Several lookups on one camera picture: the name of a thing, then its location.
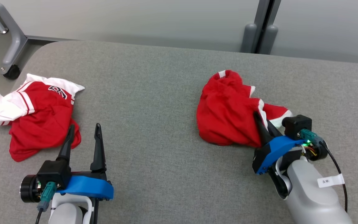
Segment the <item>label tag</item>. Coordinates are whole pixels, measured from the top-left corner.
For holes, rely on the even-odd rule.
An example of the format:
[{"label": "label tag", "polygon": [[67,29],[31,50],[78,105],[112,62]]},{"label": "label tag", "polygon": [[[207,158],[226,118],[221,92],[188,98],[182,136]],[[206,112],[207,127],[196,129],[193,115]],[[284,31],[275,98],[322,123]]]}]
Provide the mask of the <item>label tag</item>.
[{"label": "label tag", "polygon": [[323,178],[319,178],[317,179],[317,183],[319,184],[319,187],[329,187],[329,186],[333,186],[333,185],[340,185],[340,184],[344,184],[345,180],[343,179],[343,175],[342,173],[337,175],[337,176],[333,176],[333,177],[323,177]]}]

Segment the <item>red and white jersey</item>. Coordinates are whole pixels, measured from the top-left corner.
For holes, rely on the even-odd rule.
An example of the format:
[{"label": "red and white jersey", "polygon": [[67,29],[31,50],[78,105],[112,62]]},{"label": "red and white jersey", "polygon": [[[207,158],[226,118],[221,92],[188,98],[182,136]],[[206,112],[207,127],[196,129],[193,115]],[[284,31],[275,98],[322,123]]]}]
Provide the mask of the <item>red and white jersey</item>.
[{"label": "red and white jersey", "polygon": [[61,78],[27,74],[16,91],[0,95],[0,125],[11,125],[9,152],[20,162],[39,150],[60,146],[71,124],[76,127],[72,148],[81,142],[71,119],[74,96],[84,87]]},{"label": "red and white jersey", "polygon": [[238,143],[261,147],[254,113],[259,113],[266,129],[267,120],[280,128],[283,119],[292,113],[283,106],[269,105],[251,97],[254,91],[254,86],[243,85],[235,71],[223,70],[213,75],[204,86],[197,107],[200,137],[220,146]]}]

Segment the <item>gray table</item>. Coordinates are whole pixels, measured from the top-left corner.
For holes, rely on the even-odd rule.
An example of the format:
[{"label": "gray table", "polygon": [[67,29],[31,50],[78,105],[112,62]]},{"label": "gray table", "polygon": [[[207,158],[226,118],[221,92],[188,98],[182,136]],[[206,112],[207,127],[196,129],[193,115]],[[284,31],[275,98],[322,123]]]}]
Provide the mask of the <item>gray table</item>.
[{"label": "gray table", "polygon": [[[269,176],[253,173],[252,148],[215,146],[198,135],[201,90],[224,69],[255,85],[255,97],[313,119],[342,168],[349,215],[358,223],[358,64],[67,41],[38,50],[14,88],[26,73],[85,86],[74,105],[82,143],[71,152],[71,167],[89,169],[100,122],[115,187],[114,200],[100,203],[101,224],[292,223]],[[0,223],[34,223],[36,204],[21,201],[19,185],[58,149],[16,163],[8,131],[0,127]],[[315,164],[324,176],[337,174],[328,158]],[[343,203],[341,187],[336,190]]]}]

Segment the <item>teal cable connector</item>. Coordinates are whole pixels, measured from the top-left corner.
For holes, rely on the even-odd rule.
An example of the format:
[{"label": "teal cable connector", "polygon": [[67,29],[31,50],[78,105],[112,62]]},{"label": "teal cable connector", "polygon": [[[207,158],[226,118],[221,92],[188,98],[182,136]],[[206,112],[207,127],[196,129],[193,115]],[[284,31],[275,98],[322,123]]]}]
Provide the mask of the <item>teal cable connector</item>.
[{"label": "teal cable connector", "polygon": [[324,142],[324,140],[316,135],[316,133],[309,131],[307,129],[302,129],[300,131],[300,138],[304,139],[304,140],[309,140],[311,143],[313,143],[314,145],[319,145],[319,142]]},{"label": "teal cable connector", "polygon": [[41,201],[37,205],[38,211],[42,208],[43,212],[48,210],[49,202],[56,193],[57,186],[55,182],[48,182],[41,194]]}]

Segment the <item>robotic arm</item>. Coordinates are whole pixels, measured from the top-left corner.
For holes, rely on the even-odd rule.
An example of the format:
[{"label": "robotic arm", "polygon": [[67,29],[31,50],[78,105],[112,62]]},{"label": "robotic arm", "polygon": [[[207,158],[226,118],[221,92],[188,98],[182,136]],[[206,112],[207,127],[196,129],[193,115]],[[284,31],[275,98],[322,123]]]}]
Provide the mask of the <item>robotic arm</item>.
[{"label": "robotic arm", "polygon": [[295,223],[352,224],[345,211],[347,200],[344,210],[332,187],[319,187],[317,180],[323,176],[309,163],[327,154],[334,160],[325,141],[311,132],[311,119],[302,115],[285,118],[283,136],[269,121],[266,129],[258,113],[254,118],[263,147],[255,150],[252,167],[257,175],[270,175]]},{"label": "robotic arm", "polygon": [[[52,200],[49,224],[97,224],[99,201],[113,199],[114,188],[106,177],[106,160],[100,124],[95,128],[94,161],[90,170],[71,172],[69,166],[74,125],[55,161],[47,160],[36,175],[27,175],[20,186],[26,203],[38,203],[36,224]],[[78,206],[87,204],[87,208]]]}]

